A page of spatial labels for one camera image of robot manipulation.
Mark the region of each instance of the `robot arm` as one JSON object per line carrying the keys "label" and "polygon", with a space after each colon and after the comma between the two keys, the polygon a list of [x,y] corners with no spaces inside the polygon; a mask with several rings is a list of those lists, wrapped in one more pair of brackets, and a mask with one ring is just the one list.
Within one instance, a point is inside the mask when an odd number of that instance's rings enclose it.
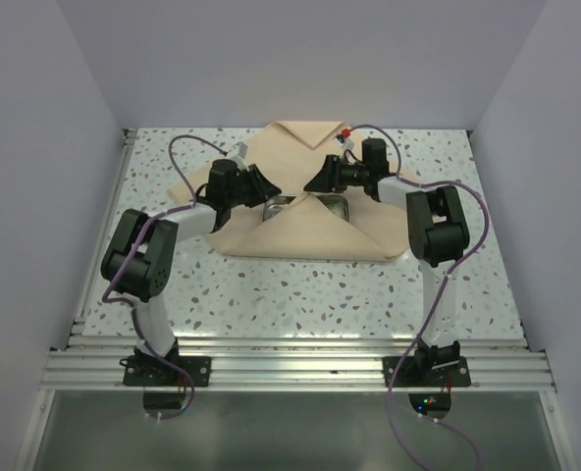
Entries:
{"label": "robot arm", "polygon": [[[133,209],[123,213],[103,257],[101,275],[110,282],[114,280],[123,269],[142,228],[148,226],[142,245],[125,267],[114,290],[135,303],[136,330],[161,357],[188,369],[179,357],[162,294],[171,275],[177,242],[214,233],[229,221],[232,208],[241,204],[254,207],[280,193],[281,190],[267,181],[255,165],[244,167],[234,160],[220,159],[210,169],[205,196],[197,197],[194,206],[159,213],[165,215],[162,218]],[[134,356],[124,360],[127,367],[124,384],[174,384],[175,373],[154,356],[145,343],[140,342]]]}
{"label": "robot arm", "polygon": [[[348,185],[363,186],[376,201],[405,210],[408,239],[423,275],[425,323],[437,298],[441,281],[453,261],[469,245],[469,231],[456,188],[452,185],[426,189],[403,181],[389,170],[387,144],[382,139],[362,142],[361,163],[348,163],[328,155],[321,171],[305,186],[306,191],[343,192]],[[445,369],[457,365],[460,345],[454,327],[456,283],[449,283],[415,352],[419,369]]]}

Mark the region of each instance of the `glass panel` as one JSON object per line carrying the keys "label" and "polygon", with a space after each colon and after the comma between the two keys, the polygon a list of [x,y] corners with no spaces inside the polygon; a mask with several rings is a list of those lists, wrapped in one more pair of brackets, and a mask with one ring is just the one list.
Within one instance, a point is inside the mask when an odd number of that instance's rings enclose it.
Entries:
{"label": "glass panel", "polygon": [[[397,394],[396,422],[438,470],[474,469],[460,437],[416,418]],[[447,421],[481,448],[488,470],[559,469],[536,393],[462,393]],[[417,470],[393,437],[381,393],[201,393],[184,416],[145,417],[140,392],[58,392],[37,470]]]}

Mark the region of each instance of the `black mounting bracket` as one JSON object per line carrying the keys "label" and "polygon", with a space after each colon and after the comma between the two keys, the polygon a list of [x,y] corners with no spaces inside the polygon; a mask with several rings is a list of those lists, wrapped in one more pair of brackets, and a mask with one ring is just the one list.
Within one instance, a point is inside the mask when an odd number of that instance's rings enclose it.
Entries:
{"label": "black mounting bracket", "polygon": [[[177,342],[166,355],[166,360],[184,369],[192,376],[197,388],[206,388],[210,382],[212,358],[209,356],[180,356]],[[157,358],[143,353],[138,348],[133,355],[123,358],[120,365],[125,367],[123,385],[134,387],[183,386],[180,374]]]}
{"label": "black mounting bracket", "polygon": [[241,204],[253,208],[281,193],[255,165],[240,169],[231,159],[219,159],[212,163],[205,195],[197,202],[216,211],[214,231],[218,231],[230,220],[232,208]]}
{"label": "black mounting bracket", "polygon": [[[389,386],[391,375],[400,356],[386,356],[382,359],[382,374],[385,386]],[[458,358],[457,363],[442,368],[422,369],[415,357],[407,356],[401,365],[394,388],[468,388],[471,386],[469,367],[464,356]]]}
{"label": "black mounting bracket", "polygon": [[[445,218],[435,222],[433,217]],[[406,218],[410,250],[431,267],[458,260],[469,245],[469,229],[453,185],[406,194]]]}
{"label": "black mounting bracket", "polygon": [[[123,213],[101,262],[105,280],[114,279],[148,219],[146,213],[134,209]],[[162,292],[171,275],[177,231],[178,225],[172,221],[154,221],[144,236],[146,250],[133,256],[115,291],[136,296],[142,302]]]}

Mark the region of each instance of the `metal tray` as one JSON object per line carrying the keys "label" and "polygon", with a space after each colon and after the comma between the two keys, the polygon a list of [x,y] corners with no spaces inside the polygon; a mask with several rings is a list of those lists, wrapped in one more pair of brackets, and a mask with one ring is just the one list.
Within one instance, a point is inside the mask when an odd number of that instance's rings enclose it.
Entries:
{"label": "metal tray", "polygon": [[[264,204],[264,210],[262,211],[262,221],[268,221],[284,208],[286,208],[296,196],[289,194],[280,194],[274,196],[269,201]],[[317,196],[319,201],[321,201],[326,208],[328,208],[332,214],[343,218],[349,222],[349,206],[347,205],[347,200],[338,194],[321,194]]]}

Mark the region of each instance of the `gray wall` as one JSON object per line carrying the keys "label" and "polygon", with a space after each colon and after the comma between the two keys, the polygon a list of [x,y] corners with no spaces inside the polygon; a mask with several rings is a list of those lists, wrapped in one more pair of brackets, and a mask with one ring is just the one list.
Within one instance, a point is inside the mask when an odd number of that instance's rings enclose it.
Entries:
{"label": "gray wall", "polygon": [[59,0],[127,126],[472,129],[545,0]]}
{"label": "gray wall", "polygon": [[0,0],[0,469],[70,329],[120,130],[57,4]]}
{"label": "gray wall", "polygon": [[581,0],[549,0],[474,135],[519,312],[581,458]]}

